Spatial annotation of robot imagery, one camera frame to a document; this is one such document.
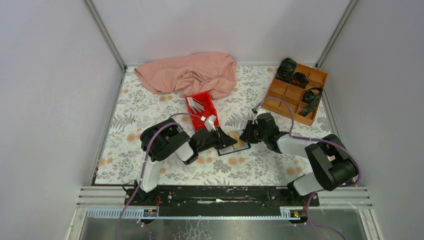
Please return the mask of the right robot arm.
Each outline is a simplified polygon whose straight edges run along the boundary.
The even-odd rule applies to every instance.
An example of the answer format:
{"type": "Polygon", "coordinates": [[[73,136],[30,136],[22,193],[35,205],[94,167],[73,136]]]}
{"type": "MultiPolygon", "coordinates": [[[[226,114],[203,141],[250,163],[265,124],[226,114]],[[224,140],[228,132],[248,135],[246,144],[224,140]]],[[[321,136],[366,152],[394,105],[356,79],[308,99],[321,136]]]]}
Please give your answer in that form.
{"type": "Polygon", "coordinates": [[[329,134],[324,138],[306,138],[281,131],[270,113],[258,113],[248,120],[240,139],[249,144],[264,143],[270,151],[308,159],[312,172],[290,182],[287,201],[301,205],[307,195],[320,191],[333,191],[359,175],[340,139],[329,134]]]}

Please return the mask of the gold VIP card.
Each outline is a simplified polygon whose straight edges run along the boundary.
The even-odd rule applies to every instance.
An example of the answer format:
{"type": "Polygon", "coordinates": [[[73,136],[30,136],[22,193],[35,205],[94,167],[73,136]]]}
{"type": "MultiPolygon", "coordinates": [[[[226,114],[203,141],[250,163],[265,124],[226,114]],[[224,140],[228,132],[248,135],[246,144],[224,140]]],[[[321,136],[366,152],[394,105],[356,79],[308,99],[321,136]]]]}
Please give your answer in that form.
{"type": "Polygon", "coordinates": [[[240,140],[240,136],[243,132],[240,130],[232,131],[229,133],[230,137],[236,140],[236,143],[232,145],[234,149],[241,149],[245,146],[244,142],[240,140]]]}

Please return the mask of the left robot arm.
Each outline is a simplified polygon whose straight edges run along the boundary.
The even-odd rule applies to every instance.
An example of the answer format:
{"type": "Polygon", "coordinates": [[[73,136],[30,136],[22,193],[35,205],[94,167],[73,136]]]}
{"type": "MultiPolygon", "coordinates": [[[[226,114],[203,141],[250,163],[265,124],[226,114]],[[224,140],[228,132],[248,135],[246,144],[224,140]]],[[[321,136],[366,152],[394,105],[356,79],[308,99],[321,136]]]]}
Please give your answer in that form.
{"type": "Polygon", "coordinates": [[[185,165],[190,165],[203,151],[210,148],[221,150],[238,142],[219,126],[212,130],[201,128],[189,136],[173,118],[147,128],[140,135],[140,141],[145,160],[135,197],[144,206],[154,202],[160,164],[169,156],[175,154],[185,165]]]}

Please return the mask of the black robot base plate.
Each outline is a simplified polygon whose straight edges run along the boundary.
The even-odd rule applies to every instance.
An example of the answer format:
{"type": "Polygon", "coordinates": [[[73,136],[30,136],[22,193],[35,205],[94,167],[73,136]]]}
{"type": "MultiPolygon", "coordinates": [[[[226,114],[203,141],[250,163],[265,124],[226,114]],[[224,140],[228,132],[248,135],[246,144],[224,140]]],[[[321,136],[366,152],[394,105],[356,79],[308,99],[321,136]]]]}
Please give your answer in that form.
{"type": "Polygon", "coordinates": [[[159,217],[276,217],[282,207],[305,210],[320,205],[317,196],[299,196],[283,186],[159,185],[150,192],[125,186],[124,202],[152,206],[159,217]]]}

